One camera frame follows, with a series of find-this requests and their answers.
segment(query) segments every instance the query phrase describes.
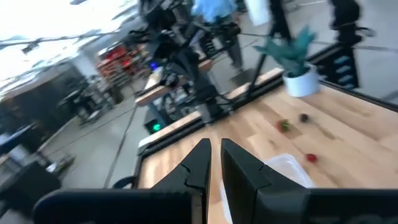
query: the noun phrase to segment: black chair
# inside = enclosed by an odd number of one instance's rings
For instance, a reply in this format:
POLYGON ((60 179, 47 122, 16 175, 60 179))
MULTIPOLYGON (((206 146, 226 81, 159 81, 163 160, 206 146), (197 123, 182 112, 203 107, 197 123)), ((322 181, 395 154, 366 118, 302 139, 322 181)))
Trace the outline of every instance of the black chair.
POLYGON ((59 188, 60 180, 39 163, 33 162, 0 186, 0 201, 3 201, 7 208, 30 218, 36 202, 59 188))

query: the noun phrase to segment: person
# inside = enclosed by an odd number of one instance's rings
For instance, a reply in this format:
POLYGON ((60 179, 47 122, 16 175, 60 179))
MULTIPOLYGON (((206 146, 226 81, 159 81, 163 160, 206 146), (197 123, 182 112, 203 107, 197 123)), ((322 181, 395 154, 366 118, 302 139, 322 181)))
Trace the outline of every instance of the person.
MULTIPOLYGON (((239 13, 234 0, 195 0, 191 13, 193 16, 202 16, 207 23, 216 22, 217 17, 221 17, 225 22, 235 22, 239 25, 239 13)), ((233 37, 234 45, 227 50, 228 56, 232 60, 232 66, 237 75, 243 72, 243 59, 241 46, 238 36, 233 37)))

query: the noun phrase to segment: potted plant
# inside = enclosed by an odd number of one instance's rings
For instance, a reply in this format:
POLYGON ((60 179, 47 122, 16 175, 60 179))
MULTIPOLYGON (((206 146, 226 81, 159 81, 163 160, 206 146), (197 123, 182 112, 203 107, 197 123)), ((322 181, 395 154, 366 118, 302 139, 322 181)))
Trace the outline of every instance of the potted plant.
POLYGON ((308 47, 314 39, 315 33, 306 26, 290 42, 266 36, 263 47, 254 47, 260 54, 273 57, 285 69, 282 77, 291 96, 307 96, 319 90, 316 67, 306 61, 308 47))

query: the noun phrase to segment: white pot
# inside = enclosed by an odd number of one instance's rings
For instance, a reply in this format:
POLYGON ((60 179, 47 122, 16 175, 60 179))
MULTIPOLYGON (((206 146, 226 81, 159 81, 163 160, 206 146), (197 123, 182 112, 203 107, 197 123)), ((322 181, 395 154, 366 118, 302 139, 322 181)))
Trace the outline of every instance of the white pot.
POLYGON ((287 72, 283 74, 287 93, 290 96, 302 97, 308 96, 319 91, 319 74, 316 66, 308 65, 310 70, 299 77, 289 78, 287 72))

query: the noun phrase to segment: workbench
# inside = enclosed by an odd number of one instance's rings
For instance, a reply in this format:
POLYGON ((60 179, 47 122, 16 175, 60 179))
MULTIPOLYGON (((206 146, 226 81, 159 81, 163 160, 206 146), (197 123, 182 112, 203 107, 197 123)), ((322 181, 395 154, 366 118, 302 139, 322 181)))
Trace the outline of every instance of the workbench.
MULTIPOLYGON (((199 71, 201 73, 207 73, 211 70, 212 66, 213 66, 213 62, 211 60, 205 60, 204 62, 199 64, 199 71)), ((162 74, 160 71, 150 74, 143 91, 151 89, 153 86, 158 85, 161 78, 162 78, 162 74)), ((186 82, 187 82, 187 80, 184 77, 181 77, 179 79, 178 85, 174 89, 186 84, 186 82)), ((167 119, 164 118, 163 115, 159 112, 156 105, 154 104, 154 101, 163 97, 164 95, 170 93, 174 89, 159 85, 159 86, 153 88, 152 90, 148 91, 147 93, 143 94, 142 96, 138 96, 136 98, 136 105, 148 106, 150 109, 150 112, 154 114, 154 116, 158 120, 159 124, 162 127, 166 127, 168 125, 166 122, 167 119)))
MULTIPOLYGON (((274 69, 257 84, 281 75, 274 69)), ((229 94, 244 92, 247 85, 229 94)), ((226 223, 220 196, 221 138, 230 138, 262 161, 288 153, 301 164, 316 187, 398 188, 398 114, 345 90, 322 85, 311 96, 294 98, 283 86, 243 106, 233 115, 169 144, 163 150, 142 157, 137 165, 139 188, 150 188, 165 177, 202 139, 212 145, 208 223, 226 223), (299 115, 309 115, 302 123, 299 115), (287 119, 290 130, 280 133, 276 122, 287 119), (315 154, 315 163, 305 154, 315 154)), ((140 142, 140 147, 166 137, 198 119, 194 112, 140 142)))

